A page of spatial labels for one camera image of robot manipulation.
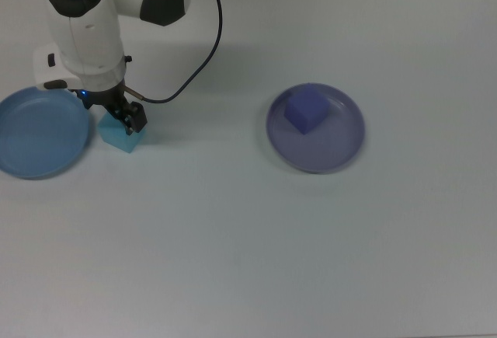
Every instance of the blue plate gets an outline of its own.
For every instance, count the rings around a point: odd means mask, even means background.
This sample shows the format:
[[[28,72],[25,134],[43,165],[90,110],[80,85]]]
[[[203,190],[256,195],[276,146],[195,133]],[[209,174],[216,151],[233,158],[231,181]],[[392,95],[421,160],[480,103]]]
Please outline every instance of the blue plate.
[[[60,172],[82,153],[89,114],[64,90],[32,87],[0,103],[0,169],[23,179]]]

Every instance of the white table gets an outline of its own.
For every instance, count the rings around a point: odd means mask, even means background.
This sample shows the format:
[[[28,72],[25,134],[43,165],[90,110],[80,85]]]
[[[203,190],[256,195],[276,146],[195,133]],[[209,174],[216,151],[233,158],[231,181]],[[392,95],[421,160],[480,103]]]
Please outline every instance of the white table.
[[[131,155],[92,139],[44,181],[0,174],[1,338],[497,333],[497,0],[223,0],[225,34]],[[2,0],[0,94],[33,84],[43,0]],[[214,42],[214,0],[122,19],[127,84],[167,96]],[[347,92],[348,169],[266,139],[287,87]],[[102,110],[92,109],[98,120]]]

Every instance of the plate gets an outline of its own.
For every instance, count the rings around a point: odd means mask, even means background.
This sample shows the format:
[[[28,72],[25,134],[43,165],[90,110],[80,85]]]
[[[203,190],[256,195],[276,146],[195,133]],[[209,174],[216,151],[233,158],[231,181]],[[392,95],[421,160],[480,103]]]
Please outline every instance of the plate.
[[[285,117],[288,99],[312,87],[330,102],[328,117],[308,134],[302,134]],[[335,172],[354,159],[366,133],[363,114],[344,92],[329,85],[296,85],[279,95],[269,108],[266,132],[278,154],[293,167],[310,173]]]
[[[82,153],[89,114],[64,90],[23,89],[0,103],[0,170],[39,179],[67,168]]]

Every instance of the black cable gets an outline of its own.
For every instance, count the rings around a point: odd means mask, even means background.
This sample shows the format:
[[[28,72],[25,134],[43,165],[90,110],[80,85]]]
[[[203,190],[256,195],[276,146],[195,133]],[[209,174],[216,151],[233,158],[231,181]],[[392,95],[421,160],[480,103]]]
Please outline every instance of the black cable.
[[[142,101],[145,101],[146,103],[168,103],[170,101],[173,101],[178,95],[183,92],[183,90],[188,86],[188,84],[191,83],[192,80],[195,79],[195,77],[207,66],[209,63],[210,59],[214,56],[216,53],[217,47],[219,46],[219,42],[221,41],[221,35],[223,33],[223,7],[221,5],[221,0],[216,0],[217,3],[217,10],[219,12],[219,27],[217,29],[217,38],[216,42],[214,43],[214,46],[212,48],[212,51],[210,51],[209,56],[206,58],[206,60],[202,63],[201,66],[186,80],[185,84],[183,84],[172,96],[168,97],[167,99],[148,99],[147,97],[144,97]]]

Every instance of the light blue cube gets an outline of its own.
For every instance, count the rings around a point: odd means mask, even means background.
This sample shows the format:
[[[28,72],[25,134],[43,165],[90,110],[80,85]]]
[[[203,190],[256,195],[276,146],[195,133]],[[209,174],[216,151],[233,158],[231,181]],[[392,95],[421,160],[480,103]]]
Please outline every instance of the light blue cube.
[[[109,113],[103,116],[97,130],[107,144],[115,146],[126,153],[131,153],[145,135],[145,129],[143,129],[139,133],[133,132],[128,136],[121,122],[114,119]]]

